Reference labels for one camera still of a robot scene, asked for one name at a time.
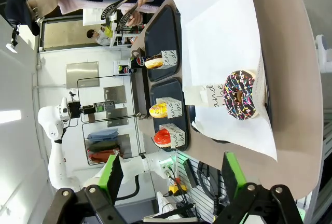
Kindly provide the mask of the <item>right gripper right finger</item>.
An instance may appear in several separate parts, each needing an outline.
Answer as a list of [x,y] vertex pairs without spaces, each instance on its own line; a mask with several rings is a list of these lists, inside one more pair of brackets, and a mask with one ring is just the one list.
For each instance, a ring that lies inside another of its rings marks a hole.
[[245,223],[250,215],[263,223],[303,223],[289,187],[248,182],[233,152],[224,153],[221,174],[229,204],[214,223]]

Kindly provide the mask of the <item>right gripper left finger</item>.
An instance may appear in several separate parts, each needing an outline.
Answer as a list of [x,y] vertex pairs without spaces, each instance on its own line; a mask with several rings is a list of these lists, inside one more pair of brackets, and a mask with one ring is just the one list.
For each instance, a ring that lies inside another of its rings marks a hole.
[[124,223],[115,208],[123,179],[120,157],[115,156],[107,189],[89,185],[78,192],[70,188],[57,190],[43,223],[83,223],[86,217],[96,217],[99,223]]

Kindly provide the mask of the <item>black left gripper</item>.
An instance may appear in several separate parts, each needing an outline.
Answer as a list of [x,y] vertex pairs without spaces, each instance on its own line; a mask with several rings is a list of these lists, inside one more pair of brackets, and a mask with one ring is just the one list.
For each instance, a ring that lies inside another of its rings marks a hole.
[[70,118],[79,118],[80,117],[80,108],[81,113],[84,115],[94,114],[95,113],[95,107],[94,106],[82,106],[80,104],[80,101],[75,102],[69,102],[68,103],[68,109],[70,112]]

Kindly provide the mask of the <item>person's right hand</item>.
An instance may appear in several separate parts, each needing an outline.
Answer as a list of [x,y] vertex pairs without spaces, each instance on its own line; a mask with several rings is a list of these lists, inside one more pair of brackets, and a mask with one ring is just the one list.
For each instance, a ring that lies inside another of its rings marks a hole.
[[143,21],[143,16],[140,12],[134,11],[132,15],[129,17],[126,26],[137,26],[141,24]]

